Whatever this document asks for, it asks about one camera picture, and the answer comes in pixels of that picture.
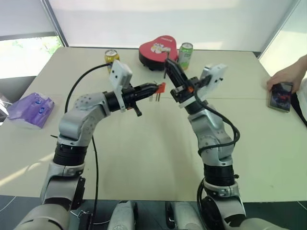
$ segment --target soda can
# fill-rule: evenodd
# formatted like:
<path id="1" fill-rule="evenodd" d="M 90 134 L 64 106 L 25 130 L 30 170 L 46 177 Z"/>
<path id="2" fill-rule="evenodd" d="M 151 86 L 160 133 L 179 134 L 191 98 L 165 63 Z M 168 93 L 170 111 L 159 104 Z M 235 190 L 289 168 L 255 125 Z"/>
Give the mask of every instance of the soda can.
<path id="1" fill-rule="evenodd" d="M 191 55 L 193 52 L 193 45 L 191 43 L 182 43 L 179 49 L 178 63 L 182 69 L 186 70 L 189 67 Z"/>
<path id="2" fill-rule="evenodd" d="M 114 60 L 119 60 L 119 55 L 116 50 L 108 49 L 105 52 L 105 61 L 106 63 L 113 63 Z M 107 70 L 111 72 L 112 66 L 108 66 Z"/>

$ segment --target green soda can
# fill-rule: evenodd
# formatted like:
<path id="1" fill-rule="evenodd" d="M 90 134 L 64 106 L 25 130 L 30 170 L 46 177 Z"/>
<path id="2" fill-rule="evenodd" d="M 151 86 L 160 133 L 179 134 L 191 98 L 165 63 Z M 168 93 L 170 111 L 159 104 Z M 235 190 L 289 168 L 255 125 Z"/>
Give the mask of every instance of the green soda can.
<path id="1" fill-rule="evenodd" d="M 179 49 L 178 63 L 182 69 L 186 70 L 189 67 L 193 45 L 189 42 L 182 43 Z"/>

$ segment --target black cable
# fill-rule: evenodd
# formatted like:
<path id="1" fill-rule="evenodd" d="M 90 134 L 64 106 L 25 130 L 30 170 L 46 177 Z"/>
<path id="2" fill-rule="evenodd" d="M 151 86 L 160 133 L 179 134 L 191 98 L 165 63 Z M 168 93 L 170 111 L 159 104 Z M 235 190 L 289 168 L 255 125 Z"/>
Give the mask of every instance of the black cable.
<path id="1" fill-rule="evenodd" d="M 93 142 L 93 147 L 94 147 L 94 152 L 95 152 L 95 161 L 96 161 L 96 191 L 95 191 L 95 201 L 94 201 L 93 215 L 92 215 L 90 230 L 92 230 L 93 227 L 94 227 L 94 220 L 95 220 L 95 216 L 96 216 L 97 201 L 98 201 L 98 182 L 99 182 L 98 155 L 97 155 L 97 149 L 96 149 L 96 145 L 95 145 L 94 136 L 92 136 L 92 142 Z"/>
<path id="2" fill-rule="evenodd" d="M 71 91 L 69 92 L 69 94 L 68 94 L 68 96 L 67 96 L 66 103 L 65 103 L 65 113 L 67 113 L 68 104 L 69 104 L 69 100 L 71 99 L 72 92 L 74 91 L 74 89 L 76 88 L 76 86 L 79 84 L 79 82 L 80 82 L 87 74 L 89 74 L 89 73 L 92 72 L 93 70 L 98 69 L 98 68 L 101 68 L 101 67 L 105 67 L 105 66 L 110 66 L 110 65 L 111 65 L 110 63 L 106 63 L 106 64 L 103 64 L 103 65 L 100 65 L 100 66 L 93 67 L 93 68 L 89 69 L 88 71 L 86 71 L 84 74 L 82 74 L 81 77 L 79 77 L 79 79 L 75 82 L 75 84 L 73 85 L 73 87 L 71 88 Z"/>
<path id="3" fill-rule="evenodd" d="M 101 68 L 101 67 L 109 66 L 109 65 L 111 65 L 111 64 L 110 63 L 106 63 L 106 64 L 103 64 L 103 65 L 99 65 L 99 66 L 93 67 L 93 68 L 89 69 L 88 71 L 86 71 L 84 74 L 81 75 L 81 77 L 75 82 L 75 84 L 73 85 L 73 87 L 71 88 L 71 90 L 70 90 L 70 92 L 69 92 L 69 94 L 67 96 L 66 103 L 65 103 L 65 110 L 64 110 L 65 113 L 67 113 L 69 101 L 71 99 L 71 95 L 72 95 L 74 89 L 79 84 L 79 82 L 87 74 L 89 74 L 93 70 Z M 95 219 L 95 216 L 96 216 L 97 201 L 98 201 L 98 182 L 99 182 L 98 155 L 97 155 L 97 149 L 96 149 L 96 145 L 95 145 L 94 136 L 92 136 L 92 142 L 93 142 L 93 147 L 94 147 L 94 152 L 95 152 L 95 162 L 96 162 L 96 191 L 95 191 L 95 200 L 94 200 L 93 215 L 92 215 L 92 221 L 91 221 L 91 224 L 90 224 L 90 230 L 92 230 L 93 227 L 94 227 L 94 219 Z"/>
<path id="4" fill-rule="evenodd" d="M 203 187 L 203 179 L 200 182 L 200 185 L 198 186 L 197 189 L 197 195 L 196 195 L 196 201 L 197 201 L 197 207 L 198 207 L 198 211 L 202 212 L 202 208 L 201 208 L 201 199 L 202 199 L 202 191 L 203 191 L 204 187 Z"/>
<path id="5" fill-rule="evenodd" d="M 237 129 L 237 127 L 235 127 L 232 122 L 227 118 L 225 117 L 224 115 L 220 114 L 219 112 L 217 112 L 216 110 L 210 108 L 209 106 L 206 105 L 206 103 L 202 102 L 201 99 L 199 98 L 198 96 L 198 90 L 199 90 L 199 87 L 196 86 L 195 89 L 194 89 L 194 97 L 196 99 L 196 101 L 206 110 L 210 111 L 211 113 L 219 116 L 225 123 L 227 123 L 228 125 L 230 125 L 230 127 L 232 128 L 232 131 L 234 133 L 234 140 L 233 141 L 230 141 L 228 143 L 224 143 L 224 144 L 217 144 L 217 145 L 210 145 L 210 146 L 205 146 L 205 147 L 202 147 L 198 150 L 198 153 L 201 154 L 202 151 L 204 150 L 207 150 L 207 149 L 211 149 L 211 148 L 218 148 L 218 147 L 225 147 L 225 146 L 229 146 L 229 145 L 234 145 L 236 142 L 239 141 L 240 139 L 240 132 L 239 130 Z"/>

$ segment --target table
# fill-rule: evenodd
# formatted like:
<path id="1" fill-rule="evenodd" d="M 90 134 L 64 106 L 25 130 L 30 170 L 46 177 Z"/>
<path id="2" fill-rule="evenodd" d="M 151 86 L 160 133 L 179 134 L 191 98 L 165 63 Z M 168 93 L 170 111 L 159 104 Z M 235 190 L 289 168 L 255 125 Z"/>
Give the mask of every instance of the table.
<path id="1" fill-rule="evenodd" d="M 55 108 L 41 130 L 16 127 L 6 120 L 0 128 L 0 195 L 38 197 L 47 166 L 53 158 L 58 123 L 67 94 L 88 69 L 104 63 L 105 49 L 59 48 L 25 95 L 41 92 Z M 133 72 L 131 83 L 162 82 L 162 73 L 150 71 L 138 60 L 138 50 L 118 49 L 121 60 Z M 245 202 L 307 199 L 306 127 L 294 110 L 284 114 L 267 107 L 265 81 L 269 75 L 251 52 L 194 51 L 188 77 L 200 76 L 205 64 L 228 66 L 224 81 L 208 101 L 240 130 L 233 152 L 234 170 Z M 143 116 L 133 110 L 115 112 L 100 122 L 94 136 L 99 158 L 99 199 L 188 200 L 196 198 L 203 177 L 197 140 L 169 91 L 161 101 L 138 103 Z M 83 79 L 78 96 L 112 90 L 106 69 Z M 83 176 L 85 199 L 94 198 L 94 151 L 90 144 Z"/>

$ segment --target floor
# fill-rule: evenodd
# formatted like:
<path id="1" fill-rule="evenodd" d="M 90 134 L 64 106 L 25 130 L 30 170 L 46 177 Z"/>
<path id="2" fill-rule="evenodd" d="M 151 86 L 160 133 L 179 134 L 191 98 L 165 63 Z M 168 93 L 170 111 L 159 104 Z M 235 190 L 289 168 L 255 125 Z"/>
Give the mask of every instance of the floor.
<path id="1" fill-rule="evenodd" d="M 39 198 L 16 197 L 4 210 L 2 210 L 13 197 L 0 196 L 0 226 L 1 230 L 13 230 L 20 220 L 32 208 L 40 205 Z M 105 222 L 110 219 L 112 210 L 118 201 L 99 200 L 97 206 L 96 222 Z M 165 223 L 164 201 L 137 201 L 139 218 L 136 229 L 139 230 L 167 230 Z M 93 200 L 86 200 L 81 209 L 92 210 Z M 290 230 L 307 229 L 307 201 L 276 202 L 276 203 L 245 203 L 249 218 L 257 217 Z M 69 230 L 77 230 L 79 219 L 71 215 Z M 95 230 L 106 230 L 107 224 L 96 225 Z"/>

